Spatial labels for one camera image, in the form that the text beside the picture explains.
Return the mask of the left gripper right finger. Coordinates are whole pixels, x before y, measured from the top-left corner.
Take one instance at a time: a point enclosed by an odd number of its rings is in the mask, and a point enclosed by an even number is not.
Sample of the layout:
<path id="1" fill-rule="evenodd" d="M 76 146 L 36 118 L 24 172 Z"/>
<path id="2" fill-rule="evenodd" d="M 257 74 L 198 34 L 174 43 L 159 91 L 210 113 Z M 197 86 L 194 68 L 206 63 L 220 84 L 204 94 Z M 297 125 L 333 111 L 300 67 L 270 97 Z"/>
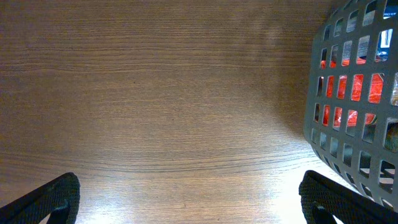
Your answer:
<path id="1" fill-rule="evenodd" d="M 307 223 L 397 224 L 397 213 L 308 170 L 298 189 Z"/>

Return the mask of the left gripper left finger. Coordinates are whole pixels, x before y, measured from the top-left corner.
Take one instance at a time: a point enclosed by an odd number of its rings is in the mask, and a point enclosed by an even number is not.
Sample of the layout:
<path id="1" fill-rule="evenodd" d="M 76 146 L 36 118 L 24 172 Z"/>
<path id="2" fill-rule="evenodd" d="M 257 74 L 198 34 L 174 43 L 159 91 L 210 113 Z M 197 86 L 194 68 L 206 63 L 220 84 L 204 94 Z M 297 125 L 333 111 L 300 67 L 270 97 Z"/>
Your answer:
<path id="1" fill-rule="evenodd" d="M 80 182 L 67 172 L 1 207 L 1 223 L 74 224 L 79 211 Z"/>

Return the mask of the grey plastic basket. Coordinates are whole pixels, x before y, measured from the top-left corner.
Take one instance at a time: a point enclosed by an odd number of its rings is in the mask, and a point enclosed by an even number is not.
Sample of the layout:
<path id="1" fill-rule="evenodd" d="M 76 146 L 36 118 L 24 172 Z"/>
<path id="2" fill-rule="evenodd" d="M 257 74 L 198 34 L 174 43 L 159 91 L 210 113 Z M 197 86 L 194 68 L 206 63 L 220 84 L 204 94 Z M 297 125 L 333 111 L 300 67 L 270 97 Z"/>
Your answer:
<path id="1" fill-rule="evenodd" d="M 387 0 L 354 0 L 335 9 L 316 33 L 312 45 L 304 136 L 315 154 L 366 198 L 397 210 L 397 15 L 383 19 Z M 375 62 L 379 34 L 393 29 L 389 57 Z M 333 71 L 320 70 L 321 51 L 338 45 Z M 371 75 L 381 73 L 378 104 L 316 96 L 318 76 L 364 75 L 363 96 L 369 94 Z M 358 111 L 358 125 L 346 130 L 347 112 L 339 130 L 314 121 L 315 104 Z"/>

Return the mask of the orange pasta packet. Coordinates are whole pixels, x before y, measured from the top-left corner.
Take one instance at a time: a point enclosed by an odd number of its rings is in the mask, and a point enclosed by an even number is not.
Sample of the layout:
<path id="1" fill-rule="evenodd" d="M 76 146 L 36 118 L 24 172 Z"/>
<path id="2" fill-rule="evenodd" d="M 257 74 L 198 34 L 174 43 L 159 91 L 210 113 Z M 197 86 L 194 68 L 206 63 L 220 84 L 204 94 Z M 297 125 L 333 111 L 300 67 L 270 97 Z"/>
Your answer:
<path id="1" fill-rule="evenodd" d="M 324 48 L 321 51 L 320 70 L 333 71 L 338 62 L 339 46 L 334 45 L 330 49 Z M 381 73 L 371 75 L 371 84 L 367 97 L 363 96 L 364 75 L 362 73 L 354 74 L 351 78 L 344 75 L 320 75 L 318 76 L 316 96 L 324 96 L 329 100 L 336 100 L 341 103 L 343 100 L 349 102 L 360 102 L 365 100 L 370 104 L 378 104 L 381 100 L 383 79 Z M 358 125 L 358 111 L 353 109 L 344 109 L 342 106 L 332 107 L 330 103 L 321 105 L 315 104 L 314 121 L 321 122 L 325 127 L 331 126 L 339 130 L 343 120 L 343 112 L 347 112 L 346 130 L 351 131 Z"/>

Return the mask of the blue carton box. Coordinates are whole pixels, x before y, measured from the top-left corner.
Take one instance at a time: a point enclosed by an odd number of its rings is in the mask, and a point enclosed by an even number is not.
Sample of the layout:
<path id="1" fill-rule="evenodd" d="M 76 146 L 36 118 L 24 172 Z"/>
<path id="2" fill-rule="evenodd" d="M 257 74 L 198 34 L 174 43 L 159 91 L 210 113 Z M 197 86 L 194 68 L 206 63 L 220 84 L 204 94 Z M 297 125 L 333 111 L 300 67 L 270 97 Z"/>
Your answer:
<path id="1" fill-rule="evenodd" d="M 383 12 L 383 19 L 389 19 L 397 15 L 397 0 L 387 0 Z M 389 57 L 389 49 L 392 40 L 393 29 L 382 30 L 376 50 L 375 62 L 385 62 Z"/>

